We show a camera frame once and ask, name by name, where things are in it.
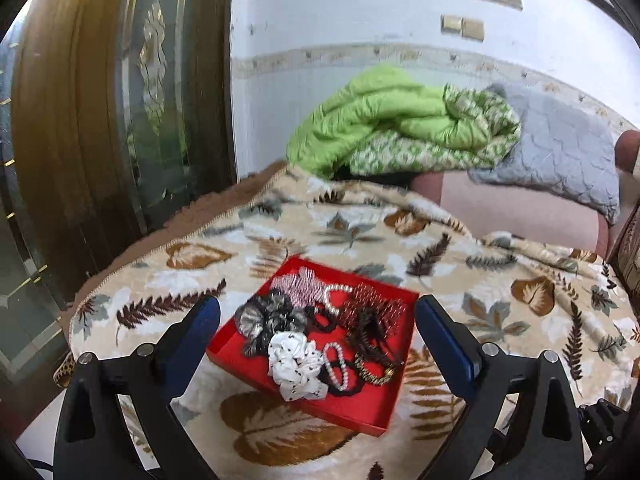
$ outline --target black sheer scrunchie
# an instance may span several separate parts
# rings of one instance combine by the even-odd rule
[[[335,385],[331,382],[331,379],[329,378],[329,372],[326,370],[326,366],[323,365],[320,370],[320,373],[318,374],[318,379],[320,379],[324,384],[326,384],[329,387],[329,393],[335,397],[354,396],[355,394],[359,394],[362,391],[362,387],[364,386],[364,379],[360,377],[360,374],[358,373],[358,369],[356,368],[356,365],[353,363],[353,361],[349,361],[348,359],[345,359],[344,364],[346,364],[347,367],[351,368],[351,370],[354,371],[354,375],[356,377],[356,383],[348,390],[341,391],[335,387]],[[330,365],[331,365],[331,368],[340,368],[340,361],[336,359],[335,361],[331,361]]]
[[[336,321],[335,317],[329,314],[327,311],[323,311],[321,314],[322,316],[324,316],[327,323],[322,324],[318,322],[316,316],[320,313],[316,312],[316,308],[313,305],[308,305],[305,307],[305,314],[307,320],[307,333],[311,332],[311,330],[308,329],[309,325],[318,330],[318,332],[322,332],[324,334],[333,332],[338,326],[338,322]]]

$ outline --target metal screw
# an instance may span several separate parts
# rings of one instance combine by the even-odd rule
[[[484,343],[482,345],[482,351],[488,356],[494,357],[498,355],[500,349],[497,344],[494,343]]]
[[[79,358],[78,358],[78,362],[81,365],[85,365],[89,362],[91,362],[91,359],[94,358],[94,355],[91,352],[85,352],[84,354],[82,354]]]
[[[558,354],[556,354],[553,350],[545,350],[543,356],[550,363],[555,363],[559,359]]]
[[[147,357],[154,352],[155,345],[152,343],[142,343],[138,348],[136,348],[136,354],[140,357]]]

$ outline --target floor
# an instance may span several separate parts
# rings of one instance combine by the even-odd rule
[[[42,460],[48,464],[53,464],[53,448],[56,442],[56,429],[58,427],[58,417],[62,402],[65,399],[65,391],[59,394],[50,405],[47,406],[40,415],[18,438],[18,447],[25,457],[33,460]],[[150,459],[148,455],[139,453],[140,460],[145,469],[158,467],[158,463]],[[49,471],[40,471],[43,478],[50,480],[53,474]]]

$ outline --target wall switch plate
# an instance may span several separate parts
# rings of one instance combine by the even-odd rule
[[[481,20],[462,19],[462,37],[484,41],[484,22]]]
[[[462,32],[462,18],[448,14],[441,15],[440,31],[443,34],[460,34]]]

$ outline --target gold bracelet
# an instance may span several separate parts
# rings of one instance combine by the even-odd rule
[[[356,370],[358,371],[358,375],[369,384],[373,384],[374,386],[382,386],[383,384],[387,384],[391,378],[394,376],[393,368],[385,368],[385,372],[382,377],[378,377],[373,372],[370,372],[364,367],[364,359],[360,354],[355,355],[354,362]]]

